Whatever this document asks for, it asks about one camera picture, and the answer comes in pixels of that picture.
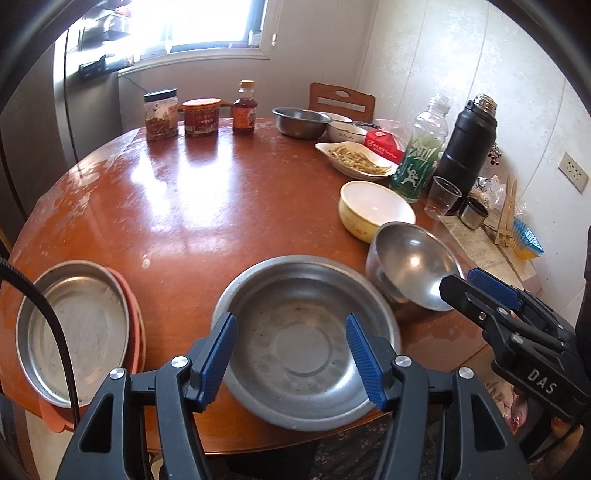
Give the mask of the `person right hand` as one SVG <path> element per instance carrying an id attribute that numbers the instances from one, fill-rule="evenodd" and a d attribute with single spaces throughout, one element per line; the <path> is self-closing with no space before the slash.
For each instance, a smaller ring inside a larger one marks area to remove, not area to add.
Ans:
<path id="1" fill-rule="evenodd" d="M 512 392 L 513 400 L 510 411 L 506 415 L 506 423 L 510 431 L 516 435 L 527 421 L 529 413 L 528 397 L 519 390 Z"/>

